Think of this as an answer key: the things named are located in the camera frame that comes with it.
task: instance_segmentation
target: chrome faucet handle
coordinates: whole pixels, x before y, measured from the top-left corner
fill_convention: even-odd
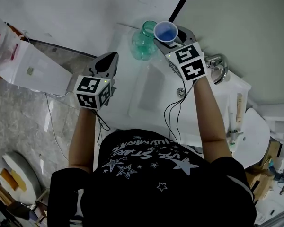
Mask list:
[[[218,85],[226,78],[228,73],[228,64],[227,59],[224,55],[217,54],[213,56],[205,56],[205,63],[207,68],[211,68],[213,70],[219,69],[220,66],[223,67],[221,75],[213,81],[216,85]]]

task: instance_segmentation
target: cable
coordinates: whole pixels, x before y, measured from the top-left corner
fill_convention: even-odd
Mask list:
[[[177,102],[175,102],[175,103],[172,103],[172,104],[168,105],[168,106],[166,107],[165,111],[164,111],[165,124],[166,124],[167,127],[169,128],[169,138],[170,138],[170,133],[172,133],[172,135],[175,137],[175,139],[176,139],[177,142],[178,142],[178,140],[177,140],[175,134],[172,132],[172,130],[170,129],[169,125],[167,124],[166,117],[165,117],[165,112],[167,111],[167,109],[168,109],[170,106],[172,106],[173,104],[176,104],[176,103],[180,102],[181,100],[179,100],[179,101],[177,101]]]
[[[180,109],[179,109],[179,113],[178,113],[178,117],[177,117],[177,130],[178,130],[178,133],[179,133],[179,136],[180,136],[180,140],[179,140],[179,144],[180,144],[180,145],[181,145],[181,133],[180,133],[179,128],[178,128],[178,122],[179,122],[179,116],[180,116],[180,112],[181,112],[181,104],[184,102],[185,98],[187,97],[186,87],[185,87],[184,81],[183,81],[183,86],[184,86],[185,95],[184,95],[183,100],[182,100],[181,103],[180,103]]]
[[[93,112],[93,113],[95,114],[95,116],[98,118],[98,122],[99,122],[99,125],[100,125],[100,131],[99,131],[99,135],[98,135],[98,139],[97,139],[97,144],[98,144],[99,146],[101,146],[101,145],[99,144],[100,136],[101,136],[101,139],[103,140],[101,130],[104,129],[104,130],[106,130],[106,131],[109,131],[109,130],[111,130],[111,128],[105,123],[105,121],[101,118],[101,116],[100,116],[95,110],[92,110],[92,112]],[[105,126],[106,126],[108,129],[105,129],[105,128],[103,127],[103,123],[101,123],[101,120],[102,120],[102,122],[105,124]]]
[[[46,102],[47,102],[47,108],[48,108],[48,112],[49,112],[49,115],[50,115],[50,119],[51,119],[51,125],[52,125],[52,129],[53,129],[53,121],[52,121],[52,114],[51,114],[51,110],[49,108],[49,104],[48,104],[48,99],[47,99],[47,95],[46,93],[44,93],[45,97],[46,97]],[[68,161],[68,159],[65,157],[65,155],[63,154],[62,150],[61,150],[61,147],[59,146],[58,144],[58,141],[57,141],[57,138],[56,138],[56,134],[55,134],[55,131],[53,130],[53,137],[55,138],[55,141],[57,143],[57,146],[59,147],[59,150],[61,151],[62,155],[64,156],[64,158]]]
[[[72,93],[73,91],[70,91],[70,92],[68,92],[67,94],[65,94],[65,95],[63,95],[63,96],[57,96],[57,95],[55,95],[55,94],[51,94],[51,93],[48,93],[49,95],[53,95],[53,96],[55,96],[55,97],[64,97],[64,96],[66,96],[66,95],[68,95],[69,93]]]
[[[178,128],[178,122],[179,122],[179,116],[180,116],[180,112],[181,112],[181,104],[184,102],[184,100],[186,99],[186,97],[189,94],[189,92],[191,91],[191,89],[193,89],[193,87],[196,85],[197,81],[198,81],[198,79],[193,81],[193,84],[192,84],[191,88],[188,90],[188,92],[186,92],[185,83],[183,82],[185,96],[184,96],[182,102],[180,103],[180,109],[179,109],[179,113],[178,113],[178,117],[177,117],[177,130],[178,130],[178,133],[179,133],[179,136],[180,136],[180,140],[179,140],[180,143],[179,144],[181,144],[181,134],[180,134],[180,131],[179,131],[179,128]]]
[[[192,86],[191,86],[191,88],[189,89],[188,92],[186,92],[185,83],[184,83],[184,81],[182,81],[182,82],[183,82],[183,87],[184,87],[184,92],[185,92],[184,97],[183,97],[182,99],[180,99],[179,101],[174,102],[174,103],[168,105],[168,106],[166,107],[165,111],[164,111],[165,124],[167,125],[167,127],[168,127],[168,129],[169,129],[169,138],[170,138],[170,133],[171,133],[171,134],[175,137],[177,143],[180,143],[180,144],[181,144],[181,134],[180,134],[180,131],[179,131],[179,128],[178,128],[178,121],[179,121],[179,116],[180,116],[180,112],[181,112],[181,104],[184,102],[184,100],[186,99],[186,97],[187,97],[187,95],[189,94],[189,92],[191,91],[191,89],[196,85],[197,81],[198,81],[198,80],[193,81],[193,84],[192,84]],[[179,113],[178,113],[178,116],[177,116],[177,130],[178,130],[179,137],[180,137],[179,142],[178,142],[178,140],[177,140],[175,134],[174,134],[173,131],[171,130],[171,121],[170,121],[171,110],[169,111],[169,125],[167,124],[166,116],[165,116],[165,112],[166,112],[167,109],[168,109],[170,106],[172,106],[172,105],[174,105],[174,106],[171,108],[171,110],[172,110],[175,106],[179,105]]]

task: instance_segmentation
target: person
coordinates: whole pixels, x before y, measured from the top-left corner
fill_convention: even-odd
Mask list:
[[[205,159],[151,131],[116,131],[104,138],[93,172],[96,117],[82,108],[69,168],[52,175],[49,227],[253,226],[254,196],[243,166],[231,156],[206,77],[194,93]]]

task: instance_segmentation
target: green glass jar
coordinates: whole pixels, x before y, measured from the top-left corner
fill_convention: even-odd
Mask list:
[[[132,37],[131,53],[133,57],[140,61],[148,61],[158,50],[154,44],[155,37],[153,30],[156,26],[154,21],[146,21],[141,30],[137,30]]]

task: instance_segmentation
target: marble floor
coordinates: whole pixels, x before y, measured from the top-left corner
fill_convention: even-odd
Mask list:
[[[73,74],[68,91],[73,90],[78,75],[93,60],[92,57],[42,43],[36,43],[35,47]],[[47,98],[57,141],[68,157],[79,107],[73,93],[62,98],[47,95]],[[0,157],[11,150],[27,159],[43,187],[50,186],[53,172],[68,165],[53,136],[45,93],[33,92],[0,79]],[[44,161],[43,171],[40,160]]]

